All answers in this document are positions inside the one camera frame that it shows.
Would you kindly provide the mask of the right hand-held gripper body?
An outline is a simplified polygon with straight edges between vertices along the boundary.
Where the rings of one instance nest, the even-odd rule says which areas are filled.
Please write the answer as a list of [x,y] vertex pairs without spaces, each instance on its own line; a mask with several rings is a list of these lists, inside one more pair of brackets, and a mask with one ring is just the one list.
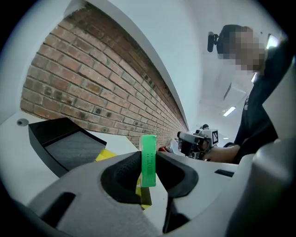
[[[196,133],[193,133],[193,135],[204,137],[210,143],[211,148],[219,143],[218,130],[196,130]],[[180,152],[189,158],[203,160],[204,154],[201,152],[201,146],[202,144],[180,141]]]

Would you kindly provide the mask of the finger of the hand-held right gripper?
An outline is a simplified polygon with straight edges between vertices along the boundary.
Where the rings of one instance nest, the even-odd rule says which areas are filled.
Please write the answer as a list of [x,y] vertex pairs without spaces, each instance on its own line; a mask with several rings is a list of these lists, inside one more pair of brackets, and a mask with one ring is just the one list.
[[182,142],[186,141],[191,144],[203,144],[205,140],[204,137],[192,135],[192,134],[181,132],[181,131],[177,133],[177,137],[179,138],[180,141]]

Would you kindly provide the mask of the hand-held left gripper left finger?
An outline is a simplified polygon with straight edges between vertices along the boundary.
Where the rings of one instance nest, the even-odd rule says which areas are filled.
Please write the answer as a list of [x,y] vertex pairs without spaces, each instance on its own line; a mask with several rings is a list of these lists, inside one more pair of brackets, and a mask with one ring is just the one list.
[[55,236],[159,237],[136,194],[140,152],[79,166],[39,193],[29,208]]

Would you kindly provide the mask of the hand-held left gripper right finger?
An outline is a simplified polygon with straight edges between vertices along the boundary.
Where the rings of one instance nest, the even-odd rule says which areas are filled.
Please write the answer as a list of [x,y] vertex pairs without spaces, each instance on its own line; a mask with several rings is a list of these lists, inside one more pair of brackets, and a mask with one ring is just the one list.
[[168,195],[163,233],[201,214],[225,188],[237,167],[157,152],[156,174]]

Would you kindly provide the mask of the green and white small box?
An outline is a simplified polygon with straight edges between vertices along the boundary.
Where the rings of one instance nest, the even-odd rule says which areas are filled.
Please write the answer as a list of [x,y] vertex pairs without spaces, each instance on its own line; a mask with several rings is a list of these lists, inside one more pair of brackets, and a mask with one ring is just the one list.
[[141,186],[156,186],[156,135],[143,135],[140,138]]

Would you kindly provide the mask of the black box with yellow interior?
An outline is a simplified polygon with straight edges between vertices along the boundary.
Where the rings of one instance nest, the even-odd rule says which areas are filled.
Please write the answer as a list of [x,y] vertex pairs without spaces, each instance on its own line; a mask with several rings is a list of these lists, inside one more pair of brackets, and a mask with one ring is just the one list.
[[[68,118],[28,125],[32,148],[57,176],[91,162],[118,156],[109,151],[107,142],[82,129]],[[117,202],[152,205],[150,190],[140,185],[141,153],[127,157],[122,164],[109,167],[101,177],[104,190]]]

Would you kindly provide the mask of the person's right forearm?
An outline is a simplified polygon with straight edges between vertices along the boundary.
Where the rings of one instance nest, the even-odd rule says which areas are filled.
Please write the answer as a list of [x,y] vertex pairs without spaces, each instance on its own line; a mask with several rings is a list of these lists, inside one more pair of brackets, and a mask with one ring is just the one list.
[[232,147],[213,147],[209,153],[204,155],[204,160],[210,162],[221,162],[221,163],[231,163],[235,156],[237,155],[240,146],[235,145]]

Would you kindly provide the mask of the person's right hand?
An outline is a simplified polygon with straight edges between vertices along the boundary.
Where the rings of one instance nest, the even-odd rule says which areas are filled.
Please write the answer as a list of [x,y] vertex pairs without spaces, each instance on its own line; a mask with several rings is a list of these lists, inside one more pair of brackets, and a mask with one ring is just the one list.
[[210,143],[207,140],[203,141],[203,144],[201,146],[201,152],[205,155],[211,151]]

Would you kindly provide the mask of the ceiling light panel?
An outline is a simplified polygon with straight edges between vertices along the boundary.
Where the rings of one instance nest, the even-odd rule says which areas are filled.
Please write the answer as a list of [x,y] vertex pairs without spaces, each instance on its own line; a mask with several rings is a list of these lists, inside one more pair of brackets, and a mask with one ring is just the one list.
[[269,48],[274,48],[274,47],[277,47],[279,44],[279,40],[272,34],[269,34],[268,35],[268,40],[267,40],[267,45],[266,45],[266,48],[269,49]]
[[231,114],[234,110],[236,109],[236,107],[232,106],[231,108],[229,108],[224,114],[224,117],[227,117],[229,114]]

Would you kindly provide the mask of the person's black clothing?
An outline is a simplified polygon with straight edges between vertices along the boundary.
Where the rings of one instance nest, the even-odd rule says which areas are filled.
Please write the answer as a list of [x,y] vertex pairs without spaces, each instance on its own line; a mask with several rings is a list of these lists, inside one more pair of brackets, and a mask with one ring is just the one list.
[[278,138],[263,103],[282,80],[291,65],[292,57],[292,46],[287,40],[267,50],[264,73],[257,76],[245,100],[241,123],[234,141],[234,144],[240,147],[233,159],[234,164],[240,163],[243,156],[256,153],[259,148]]

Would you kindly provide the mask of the white table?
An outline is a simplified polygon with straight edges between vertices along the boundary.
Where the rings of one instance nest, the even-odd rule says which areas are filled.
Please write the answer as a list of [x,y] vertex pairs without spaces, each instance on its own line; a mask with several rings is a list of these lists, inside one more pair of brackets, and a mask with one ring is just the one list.
[[[29,208],[29,203],[39,193],[60,178],[43,163],[32,148],[29,124],[17,125],[17,120],[21,118],[27,119],[29,124],[44,121],[16,114],[0,125],[0,177],[12,199]],[[106,141],[106,148],[118,156],[139,152],[123,136],[88,132]]]

